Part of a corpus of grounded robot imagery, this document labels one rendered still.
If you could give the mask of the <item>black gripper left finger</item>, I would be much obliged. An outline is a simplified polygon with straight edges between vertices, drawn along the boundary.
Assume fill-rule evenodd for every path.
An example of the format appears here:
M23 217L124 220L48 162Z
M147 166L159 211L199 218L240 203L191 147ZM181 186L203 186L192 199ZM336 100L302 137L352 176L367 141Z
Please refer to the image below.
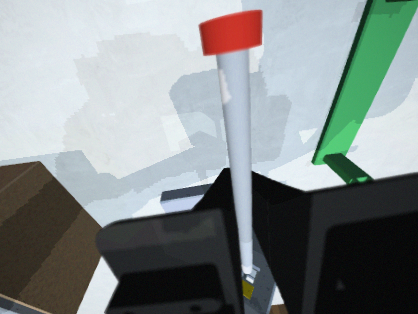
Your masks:
M123 273L214 264L226 304L245 314L229 167L192 209L113 221L96 234L95 243L117 282Z

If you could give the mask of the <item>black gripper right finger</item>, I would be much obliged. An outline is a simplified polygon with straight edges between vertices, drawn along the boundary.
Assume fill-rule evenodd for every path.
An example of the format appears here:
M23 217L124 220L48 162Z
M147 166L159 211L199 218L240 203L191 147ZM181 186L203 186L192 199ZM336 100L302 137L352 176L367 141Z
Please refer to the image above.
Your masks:
M252 226L288 314L314 314L328 228L412 211L418 172L303 191L252 171Z

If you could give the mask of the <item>grey pin with red cap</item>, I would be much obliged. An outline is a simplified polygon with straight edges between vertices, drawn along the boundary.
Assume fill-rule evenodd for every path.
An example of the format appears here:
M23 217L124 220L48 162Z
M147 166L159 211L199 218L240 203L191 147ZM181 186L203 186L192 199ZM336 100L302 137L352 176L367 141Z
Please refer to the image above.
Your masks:
M263 10L199 24L203 56L216 55L242 271L252 271L250 48L262 45Z

